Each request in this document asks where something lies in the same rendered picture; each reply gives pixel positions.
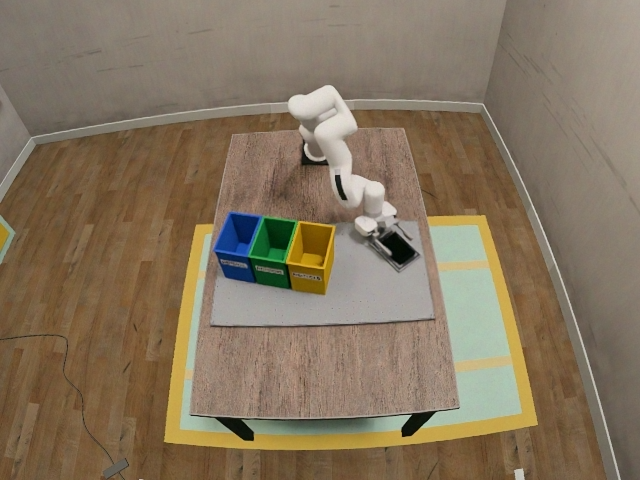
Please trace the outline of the yellow recycle bin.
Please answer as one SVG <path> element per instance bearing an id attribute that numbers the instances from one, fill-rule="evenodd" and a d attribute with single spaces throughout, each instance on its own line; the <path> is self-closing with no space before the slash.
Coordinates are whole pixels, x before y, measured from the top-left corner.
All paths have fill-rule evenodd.
<path id="1" fill-rule="evenodd" d="M 292 290 L 325 296 L 334 260 L 335 227 L 298 222 L 286 260 Z"/>

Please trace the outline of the blue open-top bin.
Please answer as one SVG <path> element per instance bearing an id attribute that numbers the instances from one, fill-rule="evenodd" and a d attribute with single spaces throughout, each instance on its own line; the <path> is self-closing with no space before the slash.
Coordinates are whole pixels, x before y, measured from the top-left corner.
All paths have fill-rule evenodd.
<path id="1" fill-rule="evenodd" d="M 250 283 L 256 282 L 256 276 L 248 254 L 262 217 L 229 212 L 212 250 L 217 252 L 216 256 L 225 278 Z"/>

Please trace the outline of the green bin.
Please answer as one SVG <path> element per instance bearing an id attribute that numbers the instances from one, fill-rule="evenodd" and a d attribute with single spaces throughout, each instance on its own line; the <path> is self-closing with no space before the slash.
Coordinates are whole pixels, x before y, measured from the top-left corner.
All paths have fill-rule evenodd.
<path id="1" fill-rule="evenodd" d="M 258 284 L 290 289 L 289 269 L 285 263 L 297 225 L 295 220 L 262 217 L 248 254 Z"/>

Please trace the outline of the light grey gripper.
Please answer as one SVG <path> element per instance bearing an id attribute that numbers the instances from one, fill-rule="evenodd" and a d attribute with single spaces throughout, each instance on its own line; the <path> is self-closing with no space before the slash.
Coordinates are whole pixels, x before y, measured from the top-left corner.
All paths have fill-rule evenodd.
<path id="1" fill-rule="evenodd" d="M 384 202 L 383 204 L 383 210 L 382 213 L 386 216 L 386 215 L 392 215 L 395 214 L 396 215 L 396 209 L 394 207 L 392 207 L 388 202 Z M 413 236 L 408 233 L 400 224 L 399 224 L 399 219 L 395 219 L 396 222 L 393 223 L 393 225 L 397 226 L 401 231 L 403 231 L 403 235 L 411 242 L 411 240 L 413 240 Z M 381 230 L 381 226 L 379 222 L 376 222 L 374 220 L 374 218 L 368 218 L 364 215 L 359 216 L 358 218 L 355 219 L 355 228 L 363 235 L 363 236 L 369 236 L 370 234 L 372 234 L 374 232 L 374 234 L 372 234 L 372 239 L 373 241 L 388 255 L 391 256 L 392 252 L 384 245 L 382 245 L 378 240 L 377 237 L 380 236 L 380 233 L 378 231 Z M 370 232 L 371 231 L 371 232 Z"/>

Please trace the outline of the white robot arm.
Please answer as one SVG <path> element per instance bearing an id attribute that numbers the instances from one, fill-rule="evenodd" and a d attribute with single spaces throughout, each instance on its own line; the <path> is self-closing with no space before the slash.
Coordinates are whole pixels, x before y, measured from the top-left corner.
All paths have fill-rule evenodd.
<path id="1" fill-rule="evenodd" d="M 374 218 L 381 227 L 395 223 L 396 215 L 385 216 L 382 213 L 383 185 L 351 175 L 352 157 L 344 139 L 357 131 L 357 125 L 336 89 L 328 85 L 306 96 L 293 96 L 288 102 L 288 109 L 301 123 L 299 131 L 302 138 L 310 143 L 308 149 L 305 144 L 307 157 L 313 161 L 327 160 L 332 189 L 340 205 L 348 210 L 356 209 L 364 192 L 364 215 Z"/>

